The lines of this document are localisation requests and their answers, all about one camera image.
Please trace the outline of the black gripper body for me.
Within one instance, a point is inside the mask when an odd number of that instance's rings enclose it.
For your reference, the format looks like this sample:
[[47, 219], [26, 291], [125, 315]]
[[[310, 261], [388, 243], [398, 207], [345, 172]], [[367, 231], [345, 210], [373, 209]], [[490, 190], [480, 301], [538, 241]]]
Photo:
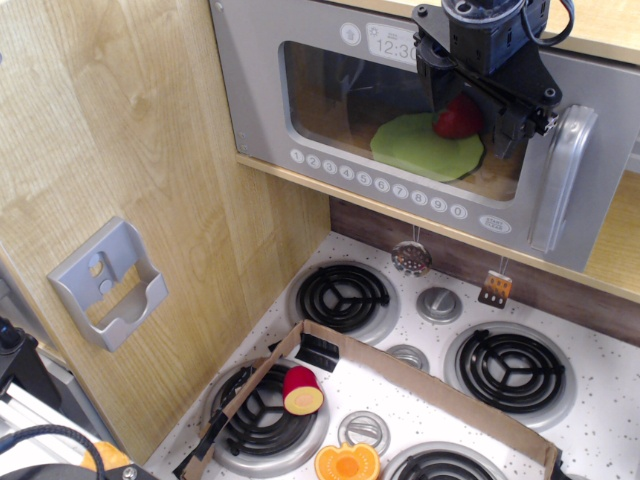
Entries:
[[464, 83], [503, 107], [525, 107], [533, 135], [554, 128], [561, 89], [543, 65], [542, 47], [561, 41], [541, 37], [549, 16], [547, 3], [420, 4], [411, 19], [416, 69], [458, 64]]

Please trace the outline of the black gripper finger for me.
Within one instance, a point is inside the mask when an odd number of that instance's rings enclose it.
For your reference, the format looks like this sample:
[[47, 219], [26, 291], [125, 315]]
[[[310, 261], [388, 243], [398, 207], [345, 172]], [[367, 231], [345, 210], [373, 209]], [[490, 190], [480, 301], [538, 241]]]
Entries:
[[533, 123], [525, 107], [503, 107], [495, 117], [493, 152], [496, 158], [509, 159], [516, 148], [533, 135]]
[[428, 110], [436, 112], [446, 107], [463, 89], [464, 79], [458, 74], [458, 64], [436, 67], [419, 62], [417, 73], [426, 95]]

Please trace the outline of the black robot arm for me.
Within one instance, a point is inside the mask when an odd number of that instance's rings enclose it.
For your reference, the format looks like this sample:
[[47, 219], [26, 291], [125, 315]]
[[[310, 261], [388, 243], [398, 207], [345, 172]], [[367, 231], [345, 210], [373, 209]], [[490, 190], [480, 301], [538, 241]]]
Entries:
[[546, 1], [443, 1], [420, 4], [411, 18], [416, 69], [432, 111], [443, 109], [470, 85], [497, 108], [493, 152], [507, 159], [536, 134], [554, 128], [560, 86], [544, 65], [540, 50], [570, 35], [575, 21], [572, 2], [564, 29], [543, 38], [549, 16]]

